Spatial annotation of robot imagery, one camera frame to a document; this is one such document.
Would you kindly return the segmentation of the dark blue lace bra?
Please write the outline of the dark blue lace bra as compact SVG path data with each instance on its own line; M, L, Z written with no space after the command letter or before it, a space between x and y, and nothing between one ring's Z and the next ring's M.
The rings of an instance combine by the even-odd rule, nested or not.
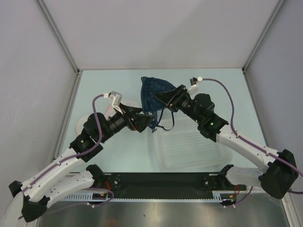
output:
M155 95L158 93L172 91L176 87L166 80L154 77L142 76L141 82L142 86L140 94L143 113L151 114L154 117L153 121L148 125L148 127L152 130L152 133L154 133L157 128L161 128L164 131L170 131L175 124L173 112L171 112L172 127L170 129L165 129L164 126L160 125L160 122L162 120L166 105L159 101Z

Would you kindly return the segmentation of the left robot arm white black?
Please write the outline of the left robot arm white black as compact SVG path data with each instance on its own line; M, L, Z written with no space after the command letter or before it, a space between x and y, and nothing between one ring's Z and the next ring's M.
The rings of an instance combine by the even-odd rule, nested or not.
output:
M46 213L57 201L86 188L109 191L107 178L98 165L68 177L74 168L89 162L103 150L102 144L127 127L142 132L154 120L151 114L143 114L138 107L119 105L120 111L106 119L102 113L93 113L83 125L81 134L55 161L31 179L14 181L9 185L13 201L6 211L2 227L13 227L22 217L32 222Z

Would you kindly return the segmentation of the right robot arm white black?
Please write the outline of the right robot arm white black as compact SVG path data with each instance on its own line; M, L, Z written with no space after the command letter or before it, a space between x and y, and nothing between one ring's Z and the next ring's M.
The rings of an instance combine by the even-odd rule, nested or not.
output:
M155 98L172 112L181 111L194 120L205 138L236 151L256 166L229 165L222 169L223 175L218 178L222 189L229 190L238 184L259 187L276 199L290 192L299 176L291 151L277 151L245 138L231 123L214 113L214 103L208 94L200 93L191 98L186 87L180 85L174 90L157 93Z

